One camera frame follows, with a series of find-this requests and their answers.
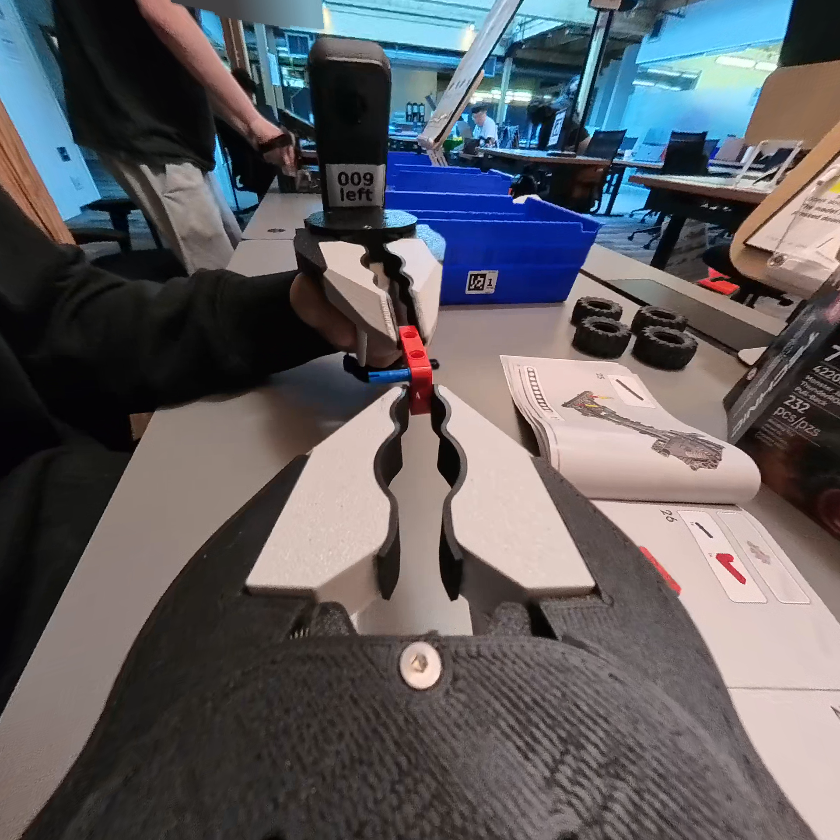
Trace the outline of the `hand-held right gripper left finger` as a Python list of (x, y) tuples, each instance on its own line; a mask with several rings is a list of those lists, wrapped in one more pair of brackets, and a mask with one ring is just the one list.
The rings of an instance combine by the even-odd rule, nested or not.
[(397, 500), (408, 389), (394, 386), (303, 459), (245, 581), (249, 595), (341, 605), (355, 631), (400, 575)]

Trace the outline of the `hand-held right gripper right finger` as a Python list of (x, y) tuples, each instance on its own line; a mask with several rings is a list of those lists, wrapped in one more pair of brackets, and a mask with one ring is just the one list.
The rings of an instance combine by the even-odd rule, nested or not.
[(483, 634), (499, 606), (588, 596), (595, 581), (536, 458), (442, 385), (431, 422), (437, 470), (448, 484), (439, 568), (450, 600), (465, 601)]

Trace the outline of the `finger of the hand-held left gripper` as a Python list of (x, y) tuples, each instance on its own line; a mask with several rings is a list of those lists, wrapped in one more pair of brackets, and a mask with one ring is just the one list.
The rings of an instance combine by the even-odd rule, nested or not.
[(400, 238), (385, 245), (396, 261), (397, 296), (406, 315), (405, 325), (415, 327), (424, 343), (431, 343), (438, 325), (443, 283), (443, 263), (420, 237)]
[(352, 322), (367, 343), (396, 348), (398, 327), (391, 295), (365, 264), (366, 248), (341, 240), (318, 243), (327, 299)]

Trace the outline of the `red angled toy beam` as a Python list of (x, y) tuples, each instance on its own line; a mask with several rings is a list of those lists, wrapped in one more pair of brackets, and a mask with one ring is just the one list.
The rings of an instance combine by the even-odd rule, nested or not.
[(426, 346), (413, 326), (399, 329), (402, 356), (409, 373), (409, 410), (411, 414), (430, 414), (434, 395), (434, 368)]

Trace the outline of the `grey desk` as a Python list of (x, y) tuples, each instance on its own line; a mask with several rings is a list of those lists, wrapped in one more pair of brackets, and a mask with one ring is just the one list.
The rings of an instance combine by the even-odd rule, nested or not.
[(129, 462), (2, 710), (2, 838), (817, 838), (677, 593), (544, 458), (595, 592), (472, 633), (409, 391), (392, 597), (355, 631), (247, 593), (303, 459), (385, 392), (310, 360), (115, 401)]

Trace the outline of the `task instruction board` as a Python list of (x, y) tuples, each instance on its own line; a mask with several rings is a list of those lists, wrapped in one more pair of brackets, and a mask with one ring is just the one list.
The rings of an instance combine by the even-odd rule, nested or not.
[(838, 125), (745, 220), (730, 260), (740, 275), (803, 299), (838, 278)]

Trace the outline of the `person's left hand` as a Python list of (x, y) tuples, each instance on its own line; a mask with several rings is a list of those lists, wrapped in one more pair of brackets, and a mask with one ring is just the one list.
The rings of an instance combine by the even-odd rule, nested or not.
[(298, 318), (334, 349), (355, 355), (358, 362), (384, 369), (402, 357), (396, 345), (374, 336), (366, 340), (362, 360), (361, 334), (354, 323), (333, 306), (316, 280), (301, 272), (291, 282), (290, 305)]

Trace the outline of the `leaning plywood board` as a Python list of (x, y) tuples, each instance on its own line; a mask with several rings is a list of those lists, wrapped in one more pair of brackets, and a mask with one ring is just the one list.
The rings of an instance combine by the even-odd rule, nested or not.
[(497, 47), (521, 5), (522, 1), (494, 3), (483, 27), (459, 62), (425, 129), (418, 136), (420, 150), (427, 153), (434, 165), (446, 164), (444, 142), (482, 81), (491, 52)]

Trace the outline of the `white instruction booklet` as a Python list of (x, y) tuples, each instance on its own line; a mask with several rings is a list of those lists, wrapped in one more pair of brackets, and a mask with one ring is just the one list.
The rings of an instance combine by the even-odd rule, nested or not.
[(839, 626), (762, 523), (750, 457), (610, 361), (502, 355), (541, 456), (657, 566), (742, 725), (817, 838), (839, 838)]

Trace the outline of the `black office chair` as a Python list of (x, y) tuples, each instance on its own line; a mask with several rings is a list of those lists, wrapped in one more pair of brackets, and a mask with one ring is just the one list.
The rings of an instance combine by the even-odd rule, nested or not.
[(707, 139), (707, 132), (672, 131), (665, 149), (661, 175), (699, 176), (708, 174), (708, 163), (719, 140)]
[(596, 130), (584, 142), (579, 155), (603, 161), (613, 161), (621, 149), (626, 129)]

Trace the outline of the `person's black-clothed torso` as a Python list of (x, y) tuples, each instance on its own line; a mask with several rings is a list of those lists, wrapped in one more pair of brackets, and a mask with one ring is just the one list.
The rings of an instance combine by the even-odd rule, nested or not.
[(1, 708), (130, 459), (127, 415), (89, 382), (69, 293), (104, 275), (2, 189)]

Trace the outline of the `black toy truck set box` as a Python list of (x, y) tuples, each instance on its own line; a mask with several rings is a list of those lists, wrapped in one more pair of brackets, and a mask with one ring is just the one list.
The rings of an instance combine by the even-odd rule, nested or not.
[(723, 399), (762, 482), (839, 536), (839, 277), (805, 301)]

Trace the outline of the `clear acrylic stand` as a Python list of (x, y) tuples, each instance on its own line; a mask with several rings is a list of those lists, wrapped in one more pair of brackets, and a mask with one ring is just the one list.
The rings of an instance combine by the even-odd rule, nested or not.
[(764, 140), (748, 148), (734, 184), (767, 182), (775, 186), (804, 149), (802, 140)]

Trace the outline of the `clear plastic sheet clip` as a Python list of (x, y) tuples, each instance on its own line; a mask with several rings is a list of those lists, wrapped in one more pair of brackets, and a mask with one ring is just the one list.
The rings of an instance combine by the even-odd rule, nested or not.
[(772, 270), (826, 279), (838, 269), (839, 226), (806, 219), (792, 225), (768, 260)]

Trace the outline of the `rounded plywood panel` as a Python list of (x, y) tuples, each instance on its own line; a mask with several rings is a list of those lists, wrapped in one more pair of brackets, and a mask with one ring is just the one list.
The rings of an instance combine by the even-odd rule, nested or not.
[(780, 67), (764, 82), (743, 140), (801, 141), (811, 150), (838, 122), (839, 61)]

